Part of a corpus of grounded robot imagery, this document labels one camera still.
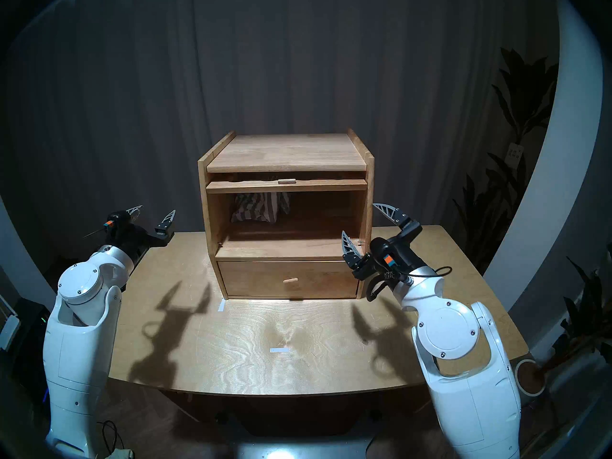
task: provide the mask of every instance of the white wall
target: white wall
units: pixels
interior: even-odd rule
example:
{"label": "white wall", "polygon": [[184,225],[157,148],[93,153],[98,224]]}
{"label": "white wall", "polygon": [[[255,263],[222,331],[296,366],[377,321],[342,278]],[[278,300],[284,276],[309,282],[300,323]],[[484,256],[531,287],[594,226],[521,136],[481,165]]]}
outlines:
{"label": "white wall", "polygon": [[585,178],[599,128],[599,45],[567,0],[558,0],[558,13],[559,77],[550,123],[523,201],[484,276],[506,310],[557,240]]}
{"label": "white wall", "polygon": [[55,293],[27,253],[0,198],[0,266],[21,297],[53,309]]}

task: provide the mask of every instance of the cabinet top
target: cabinet top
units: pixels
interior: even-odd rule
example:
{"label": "cabinet top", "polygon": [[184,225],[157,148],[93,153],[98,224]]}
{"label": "cabinet top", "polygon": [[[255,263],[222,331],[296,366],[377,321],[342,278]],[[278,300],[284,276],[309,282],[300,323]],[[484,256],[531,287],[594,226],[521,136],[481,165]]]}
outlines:
{"label": "cabinet top", "polygon": [[365,171],[366,164],[345,133],[238,135],[210,162],[207,170],[210,173]]}

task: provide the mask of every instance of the cable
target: cable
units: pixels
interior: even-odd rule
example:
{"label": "cable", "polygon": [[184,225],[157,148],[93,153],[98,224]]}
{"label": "cable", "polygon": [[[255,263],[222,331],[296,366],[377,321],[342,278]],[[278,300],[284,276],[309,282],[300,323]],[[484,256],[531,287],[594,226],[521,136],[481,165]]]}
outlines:
{"label": "cable", "polygon": [[[372,278],[372,280],[370,280],[370,283],[368,284],[368,288],[365,290],[365,297],[368,301],[372,302],[373,300],[376,299],[376,296],[378,296],[378,294],[384,289],[385,286],[387,286],[387,283],[385,283],[385,277],[384,275],[377,275],[374,276]],[[383,282],[381,284],[381,286],[379,286],[379,288],[374,291],[374,287],[380,283]]]}
{"label": "cable", "polygon": [[[446,273],[438,273],[438,271],[443,270],[443,269],[447,269],[448,271]],[[413,275],[413,274],[409,274],[408,276],[410,276],[411,278],[440,278],[440,276],[446,276],[446,275],[450,275],[453,272],[453,267],[451,266],[441,266],[440,268],[438,268],[437,270],[434,270],[436,272],[436,274],[434,275]]]}
{"label": "cable", "polygon": [[[121,449],[124,449],[123,439],[121,439],[121,436],[119,436],[119,432],[117,431],[117,425],[115,423],[113,423],[109,419],[107,419],[104,422],[98,421],[97,423],[102,425],[102,439],[104,439],[104,446],[106,446],[106,450],[108,451],[109,454],[112,454],[113,451],[115,450],[115,446],[117,445],[117,438],[119,438],[119,440],[121,441]],[[110,427],[113,429],[113,432],[115,433],[115,437],[113,438],[112,448],[108,447],[108,442],[106,441],[105,428],[108,425],[110,425]]]}

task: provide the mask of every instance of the gray curtain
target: gray curtain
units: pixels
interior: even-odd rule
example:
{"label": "gray curtain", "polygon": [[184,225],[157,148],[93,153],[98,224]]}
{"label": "gray curtain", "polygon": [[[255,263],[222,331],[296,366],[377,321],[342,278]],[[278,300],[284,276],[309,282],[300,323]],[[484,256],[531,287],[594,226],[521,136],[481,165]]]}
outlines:
{"label": "gray curtain", "polygon": [[451,199],[510,135],[499,47],[546,55],[531,37],[543,2],[58,0],[3,63],[5,134],[68,257],[137,204],[149,228],[177,209],[177,230],[203,230],[196,160],[232,129],[352,127],[376,201],[460,234]]}

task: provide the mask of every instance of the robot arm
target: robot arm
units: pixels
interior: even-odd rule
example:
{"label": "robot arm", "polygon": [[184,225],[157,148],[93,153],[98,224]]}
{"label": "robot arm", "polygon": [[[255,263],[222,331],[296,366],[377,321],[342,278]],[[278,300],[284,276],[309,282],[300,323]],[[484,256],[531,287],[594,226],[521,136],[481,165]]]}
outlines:
{"label": "robot arm", "polygon": [[147,250],[167,245],[174,234],[175,211],[148,234],[133,223],[140,207],[111,213],[98,230],[106,232],[105,245],[58,282],[43,363],[51,406],[47,443],[64,457],[102,457],[94,413],[110,371],[121,294]]}
{"label": "robot arm", "polygon": [[[443,276],[452,269],[438,274],[410,249],[410,243],[422,231],[421,224],[399,208],[374,206],[400,228],[400,233],[388,240],[374,238],[371,251],[361,257],[343,232],[344,260],[358,280],[377,273],[366,289],[368,301],[388,286],[402,309],[418,313],[412,341],[440,427],[455,450],[465,458],[517,458],[521,414],[518,388],[491,313],[479,302],[469,308],[443,298]],[[491,350],[487,366],[454,377],[443,376],[434,357],[452,360],[467,355],[476,345],[481,328]]]}

